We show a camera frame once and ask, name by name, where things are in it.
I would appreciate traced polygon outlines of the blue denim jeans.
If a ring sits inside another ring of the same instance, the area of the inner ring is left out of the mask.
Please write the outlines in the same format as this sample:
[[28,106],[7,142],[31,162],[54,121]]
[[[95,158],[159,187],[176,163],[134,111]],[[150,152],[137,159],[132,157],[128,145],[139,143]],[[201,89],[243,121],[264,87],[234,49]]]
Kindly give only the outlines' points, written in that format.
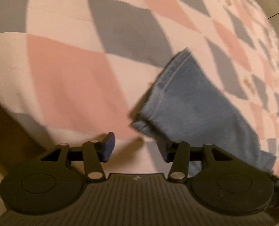
[[276,157],[260,149],[255,131],[187,49],[157,77],[131,125],[152,138],[164,134],[196,147],[214,144],[257,169],[274,170]]

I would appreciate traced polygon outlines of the pink grey checkered quilt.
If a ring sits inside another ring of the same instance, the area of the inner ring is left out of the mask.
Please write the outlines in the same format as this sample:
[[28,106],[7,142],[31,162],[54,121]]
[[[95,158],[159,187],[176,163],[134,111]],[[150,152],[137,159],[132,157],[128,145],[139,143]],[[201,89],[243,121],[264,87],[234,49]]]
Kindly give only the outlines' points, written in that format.
[[0,104],[42,146],[114,132],[106,171],[163,172],[131,111],[185,48],[279,174],[279,39],[256,0],[0,0]]

